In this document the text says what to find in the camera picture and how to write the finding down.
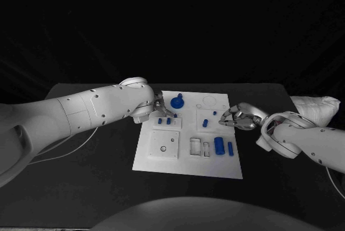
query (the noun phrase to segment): table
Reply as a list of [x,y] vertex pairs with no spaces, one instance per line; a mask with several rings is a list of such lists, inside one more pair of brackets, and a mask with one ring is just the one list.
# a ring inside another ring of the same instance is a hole
[[[110,84],[58,84],[48,99]],[[227,93],[230,105],[247,102],[270,114],[298,111],[281,84],[151,84],[172,91]],[[288,159],[257,145],[260,129],[237,129],[244,180],[133,171],[142,125],[126,118],[99,128],[70,156],[28,166],[0,188],[0,227],[91,228],[148,201],[214,197],[273,209],[327,230],[345,229],[345,202],[325,168],[302,153]],[[68,153],[94,130],[74,136],[42,158]]]

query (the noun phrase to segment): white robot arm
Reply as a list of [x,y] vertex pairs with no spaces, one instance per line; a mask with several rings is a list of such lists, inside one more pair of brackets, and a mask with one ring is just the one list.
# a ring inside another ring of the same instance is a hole
[[0,187],[55,141],[128,116],[142,123],[153,110],[174,116],[140,77],[50,100],[0,104]]
[[253,130],[262,126],[257,144],[294,159],[304,151],[321,165],[345,173],[345,131],[318,127],[315,122],[295,112],[269,116],[247,103],[233,106],[223,114],[220,124]]

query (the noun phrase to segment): white fabric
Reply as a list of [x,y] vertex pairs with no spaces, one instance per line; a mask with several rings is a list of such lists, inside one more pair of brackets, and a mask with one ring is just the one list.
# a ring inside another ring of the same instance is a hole
[[321,127],[327,127],[340,110],[341,102],[330,96],[292,96],[291,98],[299,113],[312,119]]

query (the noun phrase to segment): white platform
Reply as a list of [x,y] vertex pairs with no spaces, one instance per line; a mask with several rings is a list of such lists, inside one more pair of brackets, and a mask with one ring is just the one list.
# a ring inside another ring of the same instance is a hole
[[[185,105],[171,107],[171,100],[182,94]],[[243,179],[236,144],[236,130],[218,124],[230,108],[229,95],[164,91],[166,108],[178,114],[168,125],[168,118],[156,111],[142,125],[133,170],[172,174]],[[223,137],[226,155],[216,154],[214,138]],[[191,138],[201,139],[201,156],[191,156]],[[210,157],[204,156],[204,143],[210,143]],[[234,156],[229,154],[233,142]]]

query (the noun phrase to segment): blue cylinder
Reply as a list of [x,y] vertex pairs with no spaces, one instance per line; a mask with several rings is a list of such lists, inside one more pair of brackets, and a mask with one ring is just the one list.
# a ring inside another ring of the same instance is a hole
[[207,124],[208,124],[208,120],[204,120],[203,127],[207,127]]
[[226,154],[226,149],[224,149],[224,141],[221,137],[214,138],[214,147],[216,147],[216,154],[217,155],[224,155]]
[[234,156],[233,143],[231,142],[229,142],[229,155]]
[[175,109],[179,109],[182,108],[185,102],[184,102],[184,99],[182,99],[182,94],[179,93],[178,94],[178,97],[175,97],[171,101],[171,105],[172,105],[172,108]]

